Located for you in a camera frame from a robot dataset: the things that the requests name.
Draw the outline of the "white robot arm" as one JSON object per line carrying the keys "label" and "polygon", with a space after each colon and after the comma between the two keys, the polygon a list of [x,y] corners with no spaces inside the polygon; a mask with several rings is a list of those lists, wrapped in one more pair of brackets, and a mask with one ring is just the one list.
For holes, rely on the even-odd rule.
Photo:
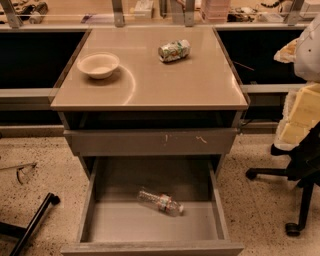
{"label": "white robot arm", "polygon": [[297,38],[274,55],[281,63],[293,63],[296,76],[306,84],[291,90],[285,98],[283,118],[274,144],[289,151],[298,146],[320,121],[320,15]]}

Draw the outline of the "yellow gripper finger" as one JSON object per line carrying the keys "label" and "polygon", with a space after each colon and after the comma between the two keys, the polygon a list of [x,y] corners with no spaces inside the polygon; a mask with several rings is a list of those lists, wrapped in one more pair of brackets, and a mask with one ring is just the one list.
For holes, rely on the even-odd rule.
{"label": "yellow gripper finger", "polygon": [[280,133],[280,140],[288,144],[299,144],[319,122],[320,84],[312,83],[297,92],[288,120]]}
{"label": "yellow gripper finger", "polygon": [[274,60],[281,63],[293,63],[296,58],[296,45],[297,39],[294,39],[288,44],[286,44],[284,47],[282,47],[280,50],[276,52],[276,54],[274,55]]}

